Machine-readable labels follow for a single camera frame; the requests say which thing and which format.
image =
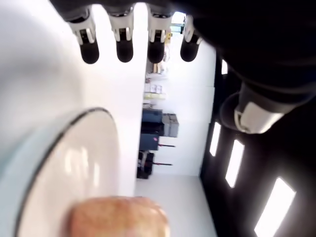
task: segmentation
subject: white wall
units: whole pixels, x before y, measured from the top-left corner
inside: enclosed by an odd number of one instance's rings
[[[216,237],[198,177],[153,175],[137,180],[135,195],[149,197],[167,213],[171,237]]]
[[[100,59],[87,65],[70,27],[48,0],[0,2],[0,161],[43,123],[82,107],[113,115],[120,143],[120,195],[131,196],[147,58],[147,9],[135,7],[134,58],[117,59],[114,35],[94,6]]]
[[[155,166],[155,173],[198,175],[204,154],[214,97],[215,49],[202,42],[193,62],[180,56],[183,36],[173,34],[168,62],[168,79],[159,81],[167,94],[155,109],[175,113],[179,121],[177,138],[160,137],[159,143],[176,148],[160,147],[156,162],[173,166]]]

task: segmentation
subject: ceiling light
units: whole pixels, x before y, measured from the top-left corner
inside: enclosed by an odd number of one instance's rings
[[[227,72],[228,72],[227,63],[224,60],[222,60],[222,75],[227,74]]]
[[[239,141],[235,140],[232,150],[231,159],[229,161],[227,173],[226,173],[226,181],[231,188],[235,187],[236,179],[238,176],[242,154],[243,154],[244,145]]]
[[[214,130],[213,130],[211,147],[209,149],[209,152],[211,152],[212,156],[216,155],[220,132],[221,132],[221,125],[219,125],[219,123],[216,122],[214,126]]]
[[[265,209],[255,227],[258,237],[273,237],[280,227],[296,192],[277,178]]]

